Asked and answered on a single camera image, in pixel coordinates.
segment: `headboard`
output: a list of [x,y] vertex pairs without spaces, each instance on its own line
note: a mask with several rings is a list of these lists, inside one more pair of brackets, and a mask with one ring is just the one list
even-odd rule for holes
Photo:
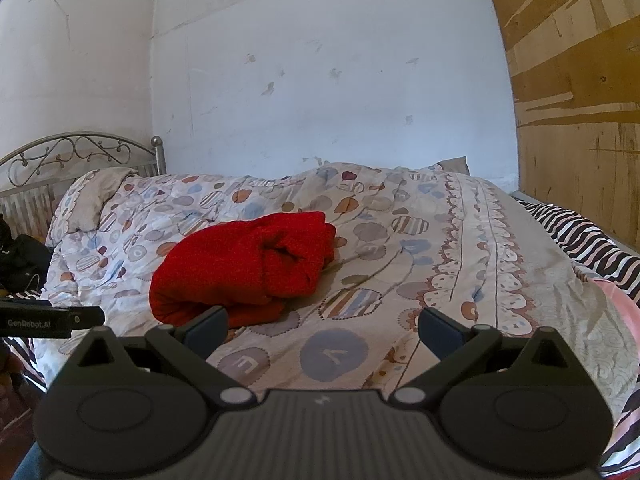
[[0,213],[14,235],[44,240],[58,202],[73,181],[90,169],[110,166],[133,168],[141,176],[165,174],[161,137],[152,137],[148,147],[125,137],[85,131],[29,142],[0,158],[0,182],[6,178],[11,186],[0,191]]

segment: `ribbed gray surface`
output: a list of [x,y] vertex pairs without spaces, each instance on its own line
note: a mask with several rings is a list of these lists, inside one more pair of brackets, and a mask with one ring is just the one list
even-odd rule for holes
[[[57,472],[49,480],[75,477]],[[421,413],[395,410],[378,393],[271,392],[228,412],[191,456],[148,480],[511,479],[446,447]],[[595,480],[594,472],[562,477]]]

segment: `person's leg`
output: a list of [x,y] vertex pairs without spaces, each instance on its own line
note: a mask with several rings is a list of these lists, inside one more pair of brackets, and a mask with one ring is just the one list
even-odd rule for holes
[[55,470],[36,442],[15,470],[11,480],[46,480]]

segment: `red folded garment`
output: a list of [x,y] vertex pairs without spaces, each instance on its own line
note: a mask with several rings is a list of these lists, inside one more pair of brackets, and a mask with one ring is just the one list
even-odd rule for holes
[[284,298],[310,296],[334,259],[335,227],[324,213],[275,213],[187,236],[151,280],[158,321],[180,326],[223,305],[229,328],[276,321]]

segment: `pink fabric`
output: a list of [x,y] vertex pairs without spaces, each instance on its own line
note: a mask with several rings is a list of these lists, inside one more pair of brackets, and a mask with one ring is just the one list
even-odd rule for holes
[[592,278],[589,278],[589,280],[599,286],[615,305],[617,311],[620,313],[620,317],[623,319],[626,326],[629,328],[631,335],[636,340],[636,346],[638,346],[638,358],[640,359],[640,308],[638,308],[634,301],[615,283],[608,280],[594,280]]

